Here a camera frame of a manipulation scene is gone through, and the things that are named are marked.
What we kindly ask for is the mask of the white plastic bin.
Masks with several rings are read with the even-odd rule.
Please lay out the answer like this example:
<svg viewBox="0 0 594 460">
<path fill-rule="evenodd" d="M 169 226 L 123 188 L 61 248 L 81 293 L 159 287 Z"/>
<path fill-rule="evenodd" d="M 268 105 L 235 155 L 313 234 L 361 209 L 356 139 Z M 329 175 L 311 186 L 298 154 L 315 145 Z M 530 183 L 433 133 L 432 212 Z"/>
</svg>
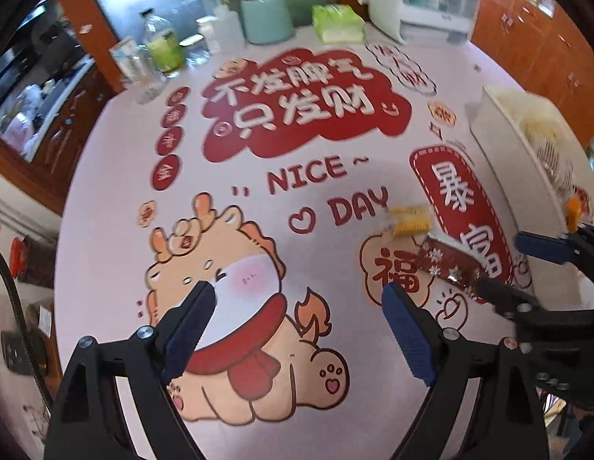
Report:
<svg viewBox="0 0 594 460">
<path fill-rule="evenodd" d="M 486 85 L 469 128 L 503 190 L 516 228 L 548 237 L 567 232 L 559 187 L 537 158 L 531 145 L 535 137 L 523 133 L 526 125 L 554 129 L 553 167 L 571 170 L 571 188 L 584 202 L 584 219 L 594 225 L 594 173 L 560 111 L 539 95 Z"/>
</svg>

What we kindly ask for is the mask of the mint green canister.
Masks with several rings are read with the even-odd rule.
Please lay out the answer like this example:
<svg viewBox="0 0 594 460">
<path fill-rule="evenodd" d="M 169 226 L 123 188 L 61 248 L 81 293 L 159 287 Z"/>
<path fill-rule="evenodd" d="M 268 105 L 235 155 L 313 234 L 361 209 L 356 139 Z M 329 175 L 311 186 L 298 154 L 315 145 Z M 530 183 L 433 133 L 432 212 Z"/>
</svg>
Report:
<svg viewBox="0 0 594 460">
<path fill-rule="evenodd" d="M 276 44 L 295 35 L 286 0 L 241 0 L 241 13 L 252 45 Z"/>
</svg>

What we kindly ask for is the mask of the red snowflake snack bar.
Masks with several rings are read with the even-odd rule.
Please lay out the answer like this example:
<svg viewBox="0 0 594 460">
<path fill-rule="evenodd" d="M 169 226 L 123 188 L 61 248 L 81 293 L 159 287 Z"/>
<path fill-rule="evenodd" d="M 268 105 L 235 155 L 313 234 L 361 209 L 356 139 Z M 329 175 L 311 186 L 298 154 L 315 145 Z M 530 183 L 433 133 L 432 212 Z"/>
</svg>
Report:
<svg viewBox="0 0 594 460">
<path fill-rule="evenodd" d="M 428 233 L 415 260 L 418 269 L 457 287 L 475 301 L 484 303 L 476 293 L 481 277 L 487 277 L 484 260 L 471 248 L 446 234 Z"/>
</svg>

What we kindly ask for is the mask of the small clear glass jar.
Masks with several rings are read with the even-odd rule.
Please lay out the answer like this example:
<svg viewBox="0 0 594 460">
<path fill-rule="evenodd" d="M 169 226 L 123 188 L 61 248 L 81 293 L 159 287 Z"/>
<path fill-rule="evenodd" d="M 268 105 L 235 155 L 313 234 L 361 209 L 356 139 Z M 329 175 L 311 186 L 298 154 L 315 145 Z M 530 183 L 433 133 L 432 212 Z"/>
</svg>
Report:
<svg viewBox="0 0 594 460">
<path fill-rule="evenodd" d="M 205 43 L 205 38 L 200 33 L 190 35 L 180 41 L 187 63 L 190 66 L 202 66 L 210 60 L 211 53 Z"/>
</svg>

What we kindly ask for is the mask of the wooden cabinet wall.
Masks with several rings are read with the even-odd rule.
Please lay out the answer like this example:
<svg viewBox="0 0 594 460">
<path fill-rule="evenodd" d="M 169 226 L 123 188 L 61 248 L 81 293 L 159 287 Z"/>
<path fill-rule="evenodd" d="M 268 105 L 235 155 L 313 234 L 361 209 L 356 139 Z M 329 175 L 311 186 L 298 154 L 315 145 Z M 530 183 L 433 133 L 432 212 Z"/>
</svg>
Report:
<svg viewBox="0 0 594 460">
<path fill-rule="evenodd" d="M 481 0 L 472 43 L 527 92 L 560 110 L 583 146 L 594 138 L 594 52 L 567 13 L 528 0 Z"/>
</svg>

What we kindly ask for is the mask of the small yellow snack packet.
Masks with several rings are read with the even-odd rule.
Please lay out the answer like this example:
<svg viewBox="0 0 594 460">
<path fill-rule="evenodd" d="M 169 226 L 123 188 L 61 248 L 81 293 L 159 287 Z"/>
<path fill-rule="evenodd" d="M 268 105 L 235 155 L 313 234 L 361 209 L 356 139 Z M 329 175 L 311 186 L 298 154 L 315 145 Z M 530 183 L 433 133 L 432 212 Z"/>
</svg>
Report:
<svg viewBox="0 0 594 460">
<path fill-rule="evenodd" d="M 394 236 L 422 235 L 432 229 L 431 215 L 426 205 L 390 208 L 389 219 Z"/>
</svg>

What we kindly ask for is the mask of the clear bottle green label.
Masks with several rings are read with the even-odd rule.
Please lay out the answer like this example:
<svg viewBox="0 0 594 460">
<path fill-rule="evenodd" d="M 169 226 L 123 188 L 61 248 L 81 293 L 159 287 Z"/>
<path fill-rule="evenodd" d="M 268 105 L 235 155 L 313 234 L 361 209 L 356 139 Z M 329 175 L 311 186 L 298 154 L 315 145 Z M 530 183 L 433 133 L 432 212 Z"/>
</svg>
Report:
<svg viewBox="0 0 594 460">
<path fill-rule="evenodd" d="M 141 13 L 144 25 L 143 42 L 154 65 L 166 77 L 176 77 L 185 65 L 185 57 L 173 23 L 158 16 L 153 8 Z"/>
</svg>

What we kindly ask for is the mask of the pink printed table mat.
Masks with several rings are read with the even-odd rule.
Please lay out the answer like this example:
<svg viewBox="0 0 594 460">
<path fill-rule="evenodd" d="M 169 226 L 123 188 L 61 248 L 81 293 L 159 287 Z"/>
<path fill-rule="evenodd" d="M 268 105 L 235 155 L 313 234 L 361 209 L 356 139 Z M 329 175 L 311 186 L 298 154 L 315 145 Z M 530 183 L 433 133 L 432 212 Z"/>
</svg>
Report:
<svg viewBox="0 0 594 460">
<path fill-rule="evenodd" d="M 521 90 L 470 43 L 309 27 L 109 102 L 61 221 L 46 458 L 548 457 L 512 319 L 415 263 L 446 234 L 547 311 L 592 309 L 576 266 L 514 246 L 469 128 L 486 85 Z M 432 229 L 394 236 L 409 205 Z"/>
</svg>

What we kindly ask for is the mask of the green tissue pack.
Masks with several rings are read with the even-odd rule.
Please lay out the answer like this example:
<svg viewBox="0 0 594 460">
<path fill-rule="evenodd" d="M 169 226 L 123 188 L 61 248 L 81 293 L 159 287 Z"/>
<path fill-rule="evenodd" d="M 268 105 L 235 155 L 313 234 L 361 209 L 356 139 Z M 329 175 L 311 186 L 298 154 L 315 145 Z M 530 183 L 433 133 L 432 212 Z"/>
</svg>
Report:
<svg viewBox="0 0 594 460">
<path fill-rule="evenodd" d="M 350 5 L 327 4 L 312 7 L 313 27 L 323 44 L 363 44 L 364 19 Z"/>
</svg>

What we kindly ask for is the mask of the white squeeze bottle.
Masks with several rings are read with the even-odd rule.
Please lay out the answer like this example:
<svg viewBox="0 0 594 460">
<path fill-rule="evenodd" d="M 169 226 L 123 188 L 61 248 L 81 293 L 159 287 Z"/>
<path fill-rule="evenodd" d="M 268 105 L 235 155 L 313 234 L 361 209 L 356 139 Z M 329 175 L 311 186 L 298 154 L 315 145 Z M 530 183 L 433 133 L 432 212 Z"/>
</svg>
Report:
<svg viewBox="0 0 594 460">
<path fill-rule="evenodd" d="M 239 15 L 226 4 L 220 4 L 212 15 L 197 20 L 198 30 L 209 51 L 215 54 L 239 55 L 245 47 Z"/>
</svg>

